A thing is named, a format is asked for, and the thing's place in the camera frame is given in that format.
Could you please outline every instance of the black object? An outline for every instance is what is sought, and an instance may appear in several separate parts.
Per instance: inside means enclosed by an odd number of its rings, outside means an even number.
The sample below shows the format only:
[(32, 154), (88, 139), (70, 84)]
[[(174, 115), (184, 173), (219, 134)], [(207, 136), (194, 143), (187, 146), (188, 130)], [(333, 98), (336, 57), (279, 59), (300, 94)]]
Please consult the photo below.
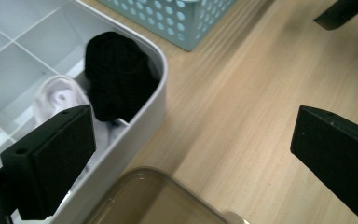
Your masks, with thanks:
[(358, 125), (301, 106), (291, 151), (358, 216)]
[(158, 85), (147, 55), (136, 43), (115, 32), (91, 39), (86, 48), (85, 73), (89, 100), (100, 121), (129, 122)]
[(59, 207), (95, 151), (91, 107), (62, 111), (1, 153), (0, 223), (45, 219)]
[(326, 30), (334, 30), (358, 14), (358, 0), (338, 0), (314, 21)]

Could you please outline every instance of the blue plastic basket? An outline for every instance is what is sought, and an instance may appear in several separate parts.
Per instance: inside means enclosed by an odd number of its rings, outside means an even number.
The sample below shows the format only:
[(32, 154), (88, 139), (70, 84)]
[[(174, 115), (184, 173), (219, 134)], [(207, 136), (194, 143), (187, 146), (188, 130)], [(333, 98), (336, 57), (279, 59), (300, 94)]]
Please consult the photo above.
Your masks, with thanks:
[(185, 50), (195, 48), (235, 0), (99, 0)]

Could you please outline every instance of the transparent container lid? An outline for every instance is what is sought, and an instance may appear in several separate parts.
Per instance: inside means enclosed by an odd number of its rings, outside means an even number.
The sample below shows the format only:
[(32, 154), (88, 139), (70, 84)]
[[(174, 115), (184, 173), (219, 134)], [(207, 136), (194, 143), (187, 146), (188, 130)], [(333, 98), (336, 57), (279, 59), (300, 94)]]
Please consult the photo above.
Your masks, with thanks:
[(87, 223), (240, 224), (223, 216), (163, 172), (141, 167), (123, 175), (91, 212)]

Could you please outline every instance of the wooden table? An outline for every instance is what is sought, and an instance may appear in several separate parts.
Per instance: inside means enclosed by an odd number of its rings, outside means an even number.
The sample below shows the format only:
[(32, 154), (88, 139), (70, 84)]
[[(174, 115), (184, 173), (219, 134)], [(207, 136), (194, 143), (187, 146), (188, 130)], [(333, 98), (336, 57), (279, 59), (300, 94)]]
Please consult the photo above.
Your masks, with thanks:
[(238, 0), (191, 52), (95, 0), (155, 42), (169, 63), (167, 115), (128, 167), (157, 167), (252, 224), (358, 223), (290, 152), (300, 105), (358, 124), (358, 16), (312, 20), (334, 1)]

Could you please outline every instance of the white plastic tray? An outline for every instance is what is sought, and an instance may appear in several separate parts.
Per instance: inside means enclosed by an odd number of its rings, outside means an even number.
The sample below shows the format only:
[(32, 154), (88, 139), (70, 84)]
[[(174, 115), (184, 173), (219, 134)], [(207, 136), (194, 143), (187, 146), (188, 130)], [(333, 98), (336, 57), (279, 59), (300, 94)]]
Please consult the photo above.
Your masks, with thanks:
[[(47, 78), (63, 74), (87, 88), (85, 47), (106, 31), (136, 41), (160, 83), (94, 170), (45, 223), (81, 223), (157, 129), (165, 113), (167, 63), (156, 45), (80, 1), (0, 1), (0, 152), (33, 129), (31, 103)], [(22, 223), (16, 215), (13, 219)]]

